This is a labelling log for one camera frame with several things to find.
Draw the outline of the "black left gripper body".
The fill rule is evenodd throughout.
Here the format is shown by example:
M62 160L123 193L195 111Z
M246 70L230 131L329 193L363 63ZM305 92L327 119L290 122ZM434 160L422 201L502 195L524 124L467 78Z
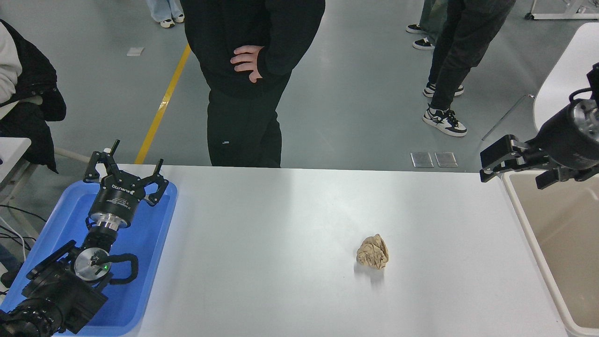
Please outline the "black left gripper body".
M139 184L140 180L140 177L131 174L123 177L103 177L88 217L98 222L102 214L111 214L120 218L121 224L130 224L141 199L145 196L144 187Z

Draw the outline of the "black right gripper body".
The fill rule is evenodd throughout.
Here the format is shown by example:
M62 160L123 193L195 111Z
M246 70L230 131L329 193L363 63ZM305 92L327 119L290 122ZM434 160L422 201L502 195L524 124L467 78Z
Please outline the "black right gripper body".
M533 139L552 160L571 169L598 164L598 107L567 105L545 122Z

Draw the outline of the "person's left hand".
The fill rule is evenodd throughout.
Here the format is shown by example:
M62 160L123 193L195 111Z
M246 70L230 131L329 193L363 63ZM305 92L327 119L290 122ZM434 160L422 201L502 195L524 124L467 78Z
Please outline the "person's left hand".
M258 66L257 59L263 49L263 45L242 45L233 50L234 56L230 59L236 73L248 73L250 83L257 83L262 79Z

